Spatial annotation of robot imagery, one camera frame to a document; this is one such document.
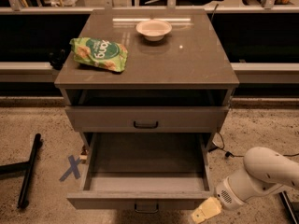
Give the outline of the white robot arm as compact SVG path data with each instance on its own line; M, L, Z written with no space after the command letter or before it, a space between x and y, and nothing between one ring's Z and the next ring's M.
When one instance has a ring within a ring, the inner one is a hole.
M193 224L201 224L222 210L236 210L250 199L299 189L299 163L267 147L253 147L243 158L243 166L225 177L215 194L191 214Z

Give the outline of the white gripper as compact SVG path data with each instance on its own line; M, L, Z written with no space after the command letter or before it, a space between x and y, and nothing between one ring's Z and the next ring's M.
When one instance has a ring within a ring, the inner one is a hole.
M225 210L233 211L244 205L248 198L247 180L243 177L229 175L225 177L216 187L216 197L209 197L203 201L191 214L192 221L200 224L215 217Z

